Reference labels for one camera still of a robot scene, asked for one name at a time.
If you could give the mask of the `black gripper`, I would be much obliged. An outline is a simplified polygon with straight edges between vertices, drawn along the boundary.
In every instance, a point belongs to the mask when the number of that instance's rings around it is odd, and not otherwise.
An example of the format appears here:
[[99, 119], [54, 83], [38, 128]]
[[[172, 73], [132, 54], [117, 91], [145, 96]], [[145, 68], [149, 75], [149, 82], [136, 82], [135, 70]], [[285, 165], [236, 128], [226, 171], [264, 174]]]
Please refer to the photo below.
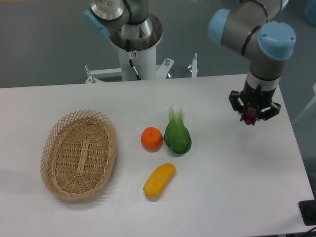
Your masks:
[[229, 101], [233, 110], [240, 115], [240, 121], [244, 121], [247, 109], [245, 105], [249, 103], [250, 107], [255, 109], [252, 121], [252, 125], [254, 125], [256, 121], [266, 121], [279, 114], [281, 104], [272, 102], [275, 90], [274, 88], [270, 91], [262, 91], [245, 82], [241, 93], [235, 90], [230, 92]]

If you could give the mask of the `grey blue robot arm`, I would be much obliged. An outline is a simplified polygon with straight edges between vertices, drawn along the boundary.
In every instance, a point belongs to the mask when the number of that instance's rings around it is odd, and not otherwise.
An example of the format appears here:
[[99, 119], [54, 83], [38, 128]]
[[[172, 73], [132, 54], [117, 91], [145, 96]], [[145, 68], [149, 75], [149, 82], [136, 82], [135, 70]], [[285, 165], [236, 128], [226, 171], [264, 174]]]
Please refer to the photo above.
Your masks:
[[[249, 125], [280, 111], [272, 97], [296, 42], [289, 25], [274, 21], [286, 5], [285, 0], [243, 0], [236, 11], [216, 11], [208, 25], [214, 42], [251, 62], [243, 90], [229, 95], [232, 108]], [[171, 64], [156, 66], [162, 24], [146, 0], [93, 0], [83, 17], [96, 35], [117, 48], [124, 81], [166, 78]]]

